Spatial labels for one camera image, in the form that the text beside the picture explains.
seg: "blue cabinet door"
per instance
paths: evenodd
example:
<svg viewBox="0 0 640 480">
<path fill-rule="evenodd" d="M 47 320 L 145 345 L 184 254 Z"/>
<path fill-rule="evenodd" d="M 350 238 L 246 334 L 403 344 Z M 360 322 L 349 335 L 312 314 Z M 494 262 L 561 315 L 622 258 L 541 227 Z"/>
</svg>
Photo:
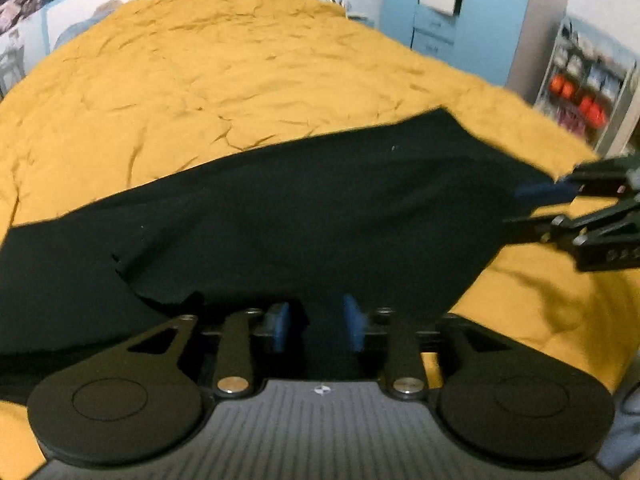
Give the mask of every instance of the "blue cabinet door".
<svg viewBox="0 0 640 480">
<path fill-rule="evenodd" d="M 418 0 L 383 0 L 380 32 L 411 47 L 414 36 L 414 13 Z"/>
<path fill-rule="evenodd" d="M 451 64 L 507 83 L 529 0 L 462 0 Z"/>
</svg>

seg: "bed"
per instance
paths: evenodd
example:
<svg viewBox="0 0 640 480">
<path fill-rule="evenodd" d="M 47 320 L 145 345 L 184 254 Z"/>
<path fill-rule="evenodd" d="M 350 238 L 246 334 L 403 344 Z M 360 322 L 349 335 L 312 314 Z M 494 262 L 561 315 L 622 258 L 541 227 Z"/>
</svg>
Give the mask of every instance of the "bed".
<svg viewBox="0 0 640 480">
<path fill-rule="evenodd" d="M 553 178 L 594 159 L 516 95 L 350 22 L 336 4 L 131 0 L 56 48 L 0 105 L 0 239 L 225 156 L 439 107 Z M 553 248 L 514 246 L 452 311 L 614 391 L 640 345 L 639 290 L 640 271 L 578 274 Z M 24 478 L 42 462 L 24 408 L 0 404 L 0 425 L 0 478 Z"/>
</svg>

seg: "black cloth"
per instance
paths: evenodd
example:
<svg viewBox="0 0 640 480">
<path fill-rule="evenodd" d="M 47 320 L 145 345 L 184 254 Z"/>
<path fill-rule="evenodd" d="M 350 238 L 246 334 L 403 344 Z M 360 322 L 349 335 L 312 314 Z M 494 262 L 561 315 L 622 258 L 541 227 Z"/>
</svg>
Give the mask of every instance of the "black cloth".
<svg viewBox="0 0 640 480">
<path fill-rule="evenodd" d="M 543 182 L 444 110 L 216 160 L 11 229 L 0 354 L 287 298 L 305 305 L 314 346 L 331 341 L 318 355 L 335 353 L 336 298 L 416 323 L 446 312 L 499 250 L 501 219 L 529 213 L 514 190 Z"/>
</svg>

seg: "drawer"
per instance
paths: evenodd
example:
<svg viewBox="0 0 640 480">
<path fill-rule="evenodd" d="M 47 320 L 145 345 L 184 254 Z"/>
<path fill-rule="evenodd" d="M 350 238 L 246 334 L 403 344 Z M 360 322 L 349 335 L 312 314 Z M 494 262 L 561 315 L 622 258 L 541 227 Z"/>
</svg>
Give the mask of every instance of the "drawer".
<svg viewBox="0 0 640 480">
<path fill-rule="evenodd" d="M 446 16 L 430 7 L 415 7 L 414 27 L 451 43 L 456 39 L 457 20 L 457 16 Z"/>
<path fill-rule="evenodd" d="M 431 56 L 445 63 L 449 63 L 453 53 L 453 44 L 448 41 L 423 34 L 419 30 L 414 33 L 414 42 L 411 48 L 425 56 Z"/>
</svg>

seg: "gray ribbed panel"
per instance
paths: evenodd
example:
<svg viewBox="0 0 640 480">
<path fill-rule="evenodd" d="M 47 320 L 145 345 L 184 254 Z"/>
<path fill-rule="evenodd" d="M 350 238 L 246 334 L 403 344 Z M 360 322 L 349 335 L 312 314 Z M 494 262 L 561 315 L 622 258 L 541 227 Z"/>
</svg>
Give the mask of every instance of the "gray ribbed panel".
<svg viewBox="0 0 640 480">
<path fill-rule="evenodd" d="M 152 462 L 83 470 L 50 462 L 33 480 L 606 480 L 593 463 L 531 473 L 482 462 L 450 442 L 421 404 L 375 383 L 270 381 L 220 404 L 206 427 Z"/>
</svg>

